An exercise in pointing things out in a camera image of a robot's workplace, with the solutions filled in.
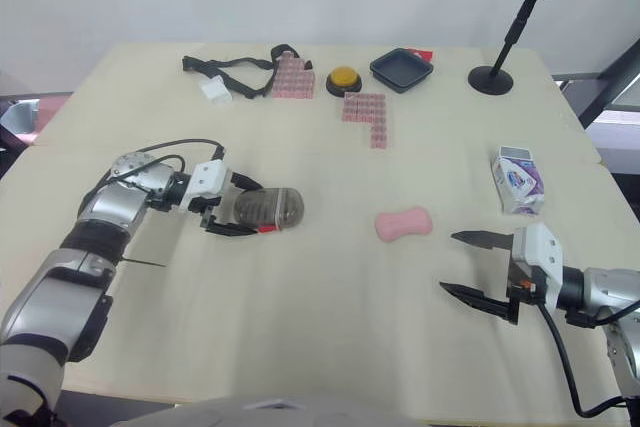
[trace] round black base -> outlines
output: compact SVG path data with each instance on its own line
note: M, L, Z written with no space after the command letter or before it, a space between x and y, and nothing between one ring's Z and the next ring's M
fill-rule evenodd
M489 95L503 95L511 90L513 87L513 79L504 70L499 70L498 75L491 77L492 67L482 66L476 67L469 72L469 85L476 89L478 92Z

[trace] purple packaging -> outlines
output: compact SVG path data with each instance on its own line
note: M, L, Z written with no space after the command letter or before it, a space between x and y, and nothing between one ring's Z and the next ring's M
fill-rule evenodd
M528 149L500 147L492 171L504 213L540 213L544 183Z

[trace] gray floor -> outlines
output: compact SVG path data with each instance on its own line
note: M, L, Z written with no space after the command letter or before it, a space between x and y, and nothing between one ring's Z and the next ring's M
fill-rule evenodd
M56 406L58 417L73 427L107 427L116 422L170 409L172 404L140 402L62 391Z

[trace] yellow button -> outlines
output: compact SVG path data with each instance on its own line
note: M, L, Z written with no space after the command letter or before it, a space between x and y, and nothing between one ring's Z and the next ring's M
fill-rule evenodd
M358 73L351 67L336 67L331 72L331 83L338 87L349 87L358 80Z

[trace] red label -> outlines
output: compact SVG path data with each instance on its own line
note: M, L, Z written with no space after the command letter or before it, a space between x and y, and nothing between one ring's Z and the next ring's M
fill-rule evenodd
M258 227L258 232L260 232L261 234L266 234L267 232L274 232L278 230L278 227L276 227L275 225L264 225L262 227Z
M404 49L404 50L408 50L412 54L415 54L418 57L421 57L422 60L426 60L427 62L431 62L431 59L433 59L433 52L431 50L418 50L418 49Z

